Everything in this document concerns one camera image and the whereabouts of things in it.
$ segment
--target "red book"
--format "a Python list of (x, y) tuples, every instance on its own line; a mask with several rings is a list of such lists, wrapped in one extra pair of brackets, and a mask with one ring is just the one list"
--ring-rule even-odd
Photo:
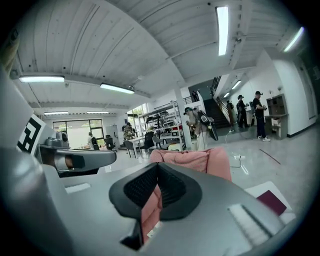
[(272, 209), (278, 216), (287, 209), (287, 207), (270, 190), (258, 196), (257, 199)]

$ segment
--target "ceiling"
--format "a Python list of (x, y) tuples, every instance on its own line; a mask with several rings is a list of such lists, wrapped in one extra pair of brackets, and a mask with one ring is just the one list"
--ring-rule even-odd
[[(221, 6), (229, 7), (229, 36), (218, 56)], [(17, 25), (12, 71), (65, 76), (65, 83), (14, 80), (38, 115), (106, 110), (114, 117), (174, 86), (242, 76), (264, 47), (281, 50), (297, 28), (267, 0), (43, 0)], [(135, 94), (101, 89), (102, 82), (134, 86)]]

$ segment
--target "floor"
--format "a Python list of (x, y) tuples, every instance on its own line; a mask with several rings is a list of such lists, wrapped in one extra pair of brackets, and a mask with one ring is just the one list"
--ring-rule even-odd
[[(210, 141), (209, 148), (225, 148), (229, 156), (232, 182), (236, 185), (247, 189), (271, 181), (294, 213), (299, 215), (307, 208), (315, 186), (319, 184), (319, 139), (320, 126), (313, 126), (293, 138), (273, 139), (271, 142), (243, 138), (230, 143), (227, 138), (227, 143), (224, 139), (218, 141), (221, 144)], [(144, 154), (143, 157), (130, 158), (127, 151), (119, 150), (117, 160), (99, 171), (117, 171), (148, 162), (149, 156)]]
[(149, 161), (150, 154), (144, 152), (143, 149), (142, 152), (143, 158), (141, 157), (139, 152), (137, 153), (137, 158), (135, 158), (132, 150), (130, 152), (132, 157), (129, 156), (127, 150), (118, 150), (116, 153), (116, 161), (113, 164), (100, 168), (98, 172), (109, 173), (147, 163)]

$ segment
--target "pink cloth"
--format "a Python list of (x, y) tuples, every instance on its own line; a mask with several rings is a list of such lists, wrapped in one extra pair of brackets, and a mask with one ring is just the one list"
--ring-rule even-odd
[[(231, 182), (229, 158), (223, 147), (183, 152), (155, 149), (150, 155), (150, 162), (179, 165), (198, 172), (215, 175)], [(159, 221), (161, 210), (161, 191), (157, 185), (141, 212), (144, 242), (148, 240), (147, 234)]]

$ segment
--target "stair railing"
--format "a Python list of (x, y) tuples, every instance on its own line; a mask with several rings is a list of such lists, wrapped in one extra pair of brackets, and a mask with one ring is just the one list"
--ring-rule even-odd
[(228, 108), (227, 106), (222, 102), (222, 100), (219, 97), (215, 98), (215, 102), (218, 104), (220, 110), (222, 111), (222, 113), (224, 114), (225, 118), (228, 120), (229, 124), (230, 122), (230, 116), (229, 116), (229, 112), (228, 112)]

